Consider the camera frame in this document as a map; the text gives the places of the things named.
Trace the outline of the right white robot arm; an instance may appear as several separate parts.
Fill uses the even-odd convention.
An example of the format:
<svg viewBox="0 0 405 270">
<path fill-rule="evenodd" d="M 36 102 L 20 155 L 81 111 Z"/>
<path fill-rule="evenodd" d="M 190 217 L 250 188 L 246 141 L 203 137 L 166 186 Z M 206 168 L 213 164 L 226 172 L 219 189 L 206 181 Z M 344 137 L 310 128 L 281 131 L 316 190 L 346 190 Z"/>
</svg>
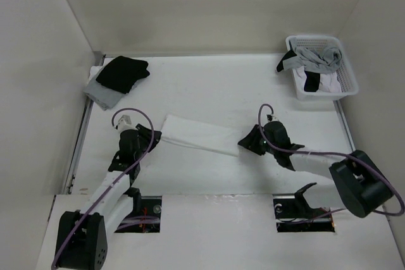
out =
<svg viewBox="0 0 405 270">
<path fill-rule="evenodd" d="M 364 218 L 394 196 L 390 183 L 368 155 L 355 150 L 350 154 L 307 150 L 304 145 L 294 144 L 287 130 L 279 121 L 265 126 L 254 125 L 238 145 L 259 156 L 271 154 L 283 168 L 295 172 L 308 172 L 329 178 L 334 186 L 329 191 L 331 202 L 321 202 L 310 195 L 297 197 L 293 202 L 295 212 L 309 216 L 319 207 L 341 203 L 353 215 Z"/>
</svg>

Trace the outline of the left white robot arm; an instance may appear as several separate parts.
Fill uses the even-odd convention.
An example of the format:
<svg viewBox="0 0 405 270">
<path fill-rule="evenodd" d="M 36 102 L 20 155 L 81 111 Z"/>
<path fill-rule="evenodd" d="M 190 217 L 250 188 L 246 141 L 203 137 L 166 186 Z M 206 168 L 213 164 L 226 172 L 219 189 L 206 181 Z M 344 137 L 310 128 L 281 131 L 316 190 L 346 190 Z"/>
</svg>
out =
<svg viewBox="0 0 405 270">
<path fill-rule="evenodd" d="M 141 124 L 118 131 L 119 149 L 103 182 L 83 208 L 59 219 L 52 269 L 101 269 L 109 238 L 125 217 L 136 218 L 142 211 L 142 195 L 132 185 L 140 160 L 159 143 L 161 132 Z"/>
</svg>

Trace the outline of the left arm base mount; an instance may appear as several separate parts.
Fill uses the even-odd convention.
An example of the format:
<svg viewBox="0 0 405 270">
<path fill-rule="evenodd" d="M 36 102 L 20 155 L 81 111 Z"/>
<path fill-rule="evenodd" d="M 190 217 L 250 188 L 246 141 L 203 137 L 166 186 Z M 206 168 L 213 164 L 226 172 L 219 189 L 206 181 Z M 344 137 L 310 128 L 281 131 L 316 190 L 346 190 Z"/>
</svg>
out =
<svg viewBox="0 0 405 270">
<path fill-rule="evenodd" d="M 132 199 L 134 206 L 119 224 L 116 233 L 159 233 L 162 197 L 143 196 L 138 188 L 130 188 L 125 194 Z"/>
</svg>

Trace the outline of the white tank top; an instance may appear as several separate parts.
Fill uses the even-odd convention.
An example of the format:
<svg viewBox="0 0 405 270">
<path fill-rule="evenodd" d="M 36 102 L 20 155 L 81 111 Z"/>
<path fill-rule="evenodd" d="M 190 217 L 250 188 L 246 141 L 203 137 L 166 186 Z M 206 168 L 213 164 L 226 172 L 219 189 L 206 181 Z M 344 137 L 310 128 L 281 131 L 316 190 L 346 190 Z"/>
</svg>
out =
<svg viewBox="0 0 405 270">
<path fill-rule="evenodd" d="M 165 142 L 237 157 L 242 132 L 233 128 L 168 115 L 161 129 Z"/>
</svg>

